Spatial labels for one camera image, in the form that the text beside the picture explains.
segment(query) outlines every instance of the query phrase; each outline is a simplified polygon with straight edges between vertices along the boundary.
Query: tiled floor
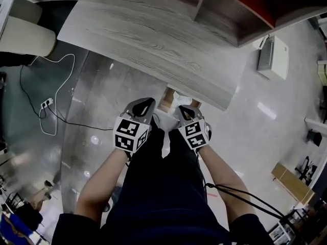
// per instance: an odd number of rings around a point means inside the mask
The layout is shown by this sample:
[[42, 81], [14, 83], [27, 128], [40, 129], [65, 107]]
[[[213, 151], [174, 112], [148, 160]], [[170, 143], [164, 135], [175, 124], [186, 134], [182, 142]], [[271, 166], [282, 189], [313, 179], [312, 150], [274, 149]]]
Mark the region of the tiled floor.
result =
[[[294, 168], [307, 155], [318, 161], [326, 149], [326, 141], [319, 148], [305, 141], [307, 128], [304, 118], [319, 119], [317, 109], [322, 85], [316, 73], [316, 61], [327, 57], [322, 38], [307, 21], [278, 31], [277, 36], [290, 51], [286, 80], [269, 81], [258, 74], [255, 71], [258, 53], [253, 51], [249, 53], [228, 109], [222, 112], [204, 103], [200, 110], [213, 127], [211, 146], [214, 150], [239, 174], [250, 192], [287, 212], [296, 201], [272, 181], [271, 171], [279, 161]], [[167, 86], [108, 58], [90, 53], [88, 59], [89, 67], [82, 71], [74, 92], [69, 112], [72, 122], [112, 127], [130, 101], [151, 96], [158, 103]], [[270, 112], [262, 111], [263, 106]], [[112, 149], [110, 131], [67, 127], [62, 166], [64, 210], [74, 209], [76, 192], [81, 191], [89, 175], [95, 172]], [[211, 182], [202, 161], [201, 167], [207, 181]], [[209, 205], [218, 221], [227, 227], [221, 199], [212, 189], [208, 193], [212, 194], [208, 198]], [[267, 229], [277, 222], [261, 212], [258, 216]]]

